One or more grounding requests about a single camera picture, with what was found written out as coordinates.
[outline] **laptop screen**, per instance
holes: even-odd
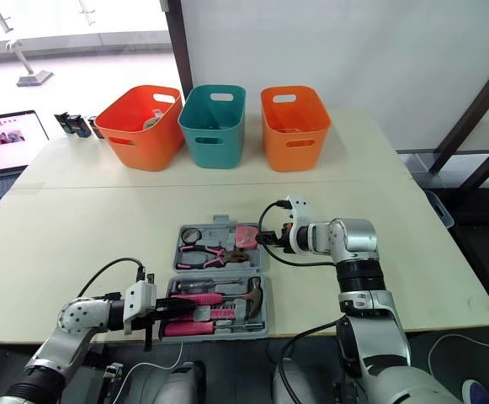
[[[0,115],[0,172],[29,165],[47,141],[34,111]]]

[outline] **gray toolbox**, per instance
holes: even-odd
[[[217,215],[213,224],[180,228],[173,261],[178,276],[170,279],[167,297],[196,295],[192,299],[198,302],[198,308],[189,315],[162,322],[160,340],[198,342],[268,336],[267,304],[271,300],[267,280],[259,274],[266,262],[265,251],[260,245],[254,249],[236,249],[238,226],[247,230],[258,227],[256,223],[231,223],[228,215]],[[229,252],[230,260],[245,259],[242,253],[248,259],[224,262]],[[258,285],[262,290],[261,301],[254,291]],[[208,304],[213,297],[217,303]],[[196,331],[201,334],[189,335]]]

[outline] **white cable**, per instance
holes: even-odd
[[[125,380],[123,381],[123,384],[120,386],[119,392],[117,393],[117,397],[115,397],[115,399],[113,400],[113,404],[117,404],[117,401],[119,400],[119,397],[120,397],[120,393],[122,393],[123,389],[125,388],[126,381],[128,380],[128,377],[134,372],[134,370],[136,370],[137,368],[139,368],[140,366],[143,366],[143,365],[151,366],[151,367],[157,368],[157,369],[173,370],[178,366],[178,363],[180,362],[180,359],[182,356],[183,356],[183,343],[180,343],[180,352],[178,353],[178,358],[175,361],[175,363],[172,364],[171,366],[161,366],[159,364],[150,364],[148,362],[140,362],[139,364],[135,364],[134,366],[132,366],[132,369],[130,369],[130,371],[126,375]]]
[[[441,338],[439,338],[437,341],[435,341],[435,343],[433,344],[433,346],[431,347],[431,349],[429,349],[429,353],[428,353],[428,368],[429,368],[429,373],[431,374],[432,377],[435,377],[435,375],[433,374],[433,369],[431,368],[431,354],[433,353],[433,351],[435,350],[435,348],[437,347],[437,345],[439,345],[439,343],[443,339],[448,338],[448,337],[463,338],[463,339],[466,339],[468,341],[471,341],[472,343],[477,343],[478,345],[481,345],[483,347],[488,347],[489,348],[489,344],[488,343],[483,343],[481,341],[476,341],[475,339],[466,337],[465,335],[461,335],[461,334],[446,334],[446,335],[443,335]]]

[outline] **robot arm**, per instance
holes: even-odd
[[[120,293],[78,297],[62,307],[50,337],[25,365],[0,404],[54,404],[75,375],[95,334],[107,331],[146,330],[146,350],[152,344],[155,320],[180,316],[195,308],[191,300],[158,299],[154,275],[137,280],[120,299]]]
[[[329,255],[336,266],[339,305],[344,316],[337,335],[343,365],[360,378],[376,404],[459,403],[426,372],[413,368],[407,338],[392,293],[380,268],[377,236],[364,219],[313,222],[308,202],[290,195],[284,203],[285,251]]]

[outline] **pliers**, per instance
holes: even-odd
[[[177,263],[177,269],[205,269],[222,268],[226,263],[243,263],[249,261],[250,256],[239,250],[227,251],[223,247],[209,247],[202,245],[181,246],[178,249],[181,253],[201,252],[216,255],[216,258],[206,263]]]

